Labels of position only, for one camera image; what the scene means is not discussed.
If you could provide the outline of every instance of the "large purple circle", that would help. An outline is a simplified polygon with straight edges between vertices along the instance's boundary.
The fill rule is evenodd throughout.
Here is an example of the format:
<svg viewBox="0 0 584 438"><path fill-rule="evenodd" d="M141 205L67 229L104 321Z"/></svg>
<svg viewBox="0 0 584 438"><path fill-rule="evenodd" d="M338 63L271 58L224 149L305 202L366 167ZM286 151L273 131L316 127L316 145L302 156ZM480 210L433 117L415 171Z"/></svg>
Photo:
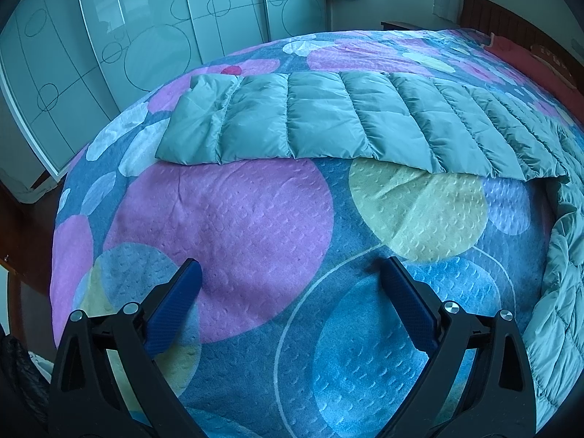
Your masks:
<svg viewBox="0 0 584 438"><path fill-rule="evenodd" d="M71 312L75 290L93 266L93 236L84 215L73 215L55 229L50 298L53 333L59 344Z"/></svg>
<svg viewBox="0 0 584 438"><path fill-rule="evenodd" d="M250 330L284 310L314 277L332 226L331 193L310 159L160 162L128 188L103 248L136 242L177 265L198 260L205 343Z"/></svg>

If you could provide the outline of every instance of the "metal screw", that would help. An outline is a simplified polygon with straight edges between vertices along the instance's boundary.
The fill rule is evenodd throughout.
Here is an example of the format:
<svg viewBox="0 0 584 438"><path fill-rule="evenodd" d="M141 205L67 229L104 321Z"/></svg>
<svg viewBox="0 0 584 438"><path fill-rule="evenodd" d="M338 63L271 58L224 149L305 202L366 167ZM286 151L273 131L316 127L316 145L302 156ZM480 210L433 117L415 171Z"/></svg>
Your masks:
<svg viewBox="0 0 584 438"><path fill-rule="evenodd" d="M460 306L458 306L454 301L447 301L444 303L444 309L449 313L455 315L460 311Z"/></svg>
<svg viewBox="0 0 584 438"><path fill-rule="evenodd" d="M513 319L513 313L511 313L508 310L501 310L501 313L499 313L499 314L506 321L511 321Z"/></svg>
<svg viewBox="0 0 584 438"><path fill-rule="evenodd" d="M139 306L137 303L128 303L124 306L124 313L127 315L133 315L136 311L138 311Z"/></svg>
<svg viewBox="0 0 584 438"><path fill-rule="evenodd" d="M69 316L69 319L71 319L73 322L77 322L79 320L81 320L81 318L83 317L83 311L81 310L75 310L73 313L71 313L71 316Z"/></svg>

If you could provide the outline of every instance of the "pillow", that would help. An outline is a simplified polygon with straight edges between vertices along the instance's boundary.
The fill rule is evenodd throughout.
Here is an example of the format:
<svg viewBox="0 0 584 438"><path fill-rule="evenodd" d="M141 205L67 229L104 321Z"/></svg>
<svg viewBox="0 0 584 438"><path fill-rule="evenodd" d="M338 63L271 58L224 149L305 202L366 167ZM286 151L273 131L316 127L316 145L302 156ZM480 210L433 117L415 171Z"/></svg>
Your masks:
<svg viewBox="0 0 584 438"><path fill-rule="evenodd" d="M547 90L584 125L584 96L563 83L554 71L534 58L526 48L491 34L491 44L484 46L484 49Z"/></svg>
<svg viewBox="0 0 584 438"><path fill-rule="evenodd" d="M549 49L544 48L541 44L531 46L531 54L542 64L548 66L560 80L570 89L576 89L576 81L570 74L566 64Z"/></svg>

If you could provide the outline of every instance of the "quilted blanket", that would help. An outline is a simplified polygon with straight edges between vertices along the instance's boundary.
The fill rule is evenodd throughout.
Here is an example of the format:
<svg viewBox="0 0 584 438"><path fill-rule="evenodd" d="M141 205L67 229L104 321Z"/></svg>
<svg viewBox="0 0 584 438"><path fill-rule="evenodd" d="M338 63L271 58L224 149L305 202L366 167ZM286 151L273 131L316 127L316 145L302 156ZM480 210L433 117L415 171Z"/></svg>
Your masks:
<svg viewBox="0 0 584 438"><path fill-rule="evenodd" d="M527 344L547 338L530 347L541 426L582 370L582 262L571 256L581 236L567 177L547 185L560 193L558 203L550 196L553 210L539 179L430 174L364 158L198 166L155 158L193 75L368 70L451 80L527 104L562 126L552 133L573 153L562 160L566 172L576 172L579 127L548 93L484 52L487 40L474 31L314 34L230 55L146 95L71 164L54 238L56 341L72 310L107 314L140 301L194 257L203 289L157 363L205 432L373 437L427 360L372 270L376 258L396 254L443 300L486 315L506 308ZM548 251L570 261L547 262ZM113 361L129 410L143 419Z"/></svg>

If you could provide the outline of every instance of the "polka dot bedspread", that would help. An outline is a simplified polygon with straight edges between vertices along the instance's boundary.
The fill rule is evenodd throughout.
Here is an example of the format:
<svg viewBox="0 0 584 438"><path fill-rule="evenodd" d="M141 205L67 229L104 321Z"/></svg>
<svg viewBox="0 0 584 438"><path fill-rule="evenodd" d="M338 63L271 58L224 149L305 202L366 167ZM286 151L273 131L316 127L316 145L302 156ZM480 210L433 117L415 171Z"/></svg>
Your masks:
<svg viewBox="0 0 584 438"><path fill-rule="evenodd" d="M267 43L184 74L128 108L72 162L54 234L55 340L68 314L116 312L187 257L203 288L157 363L211 438L374 437L427 361L372 265L397 255L442 300L515 313L539 299L554 215L541 180L428 174L373 159L224 166L155 160L197 73L411 72L498 90L557 118L565 107L485 52L471 30L322 33ZM139 405L111 354L136 419ZM468 352L447 405L464 386Z"/></svg>

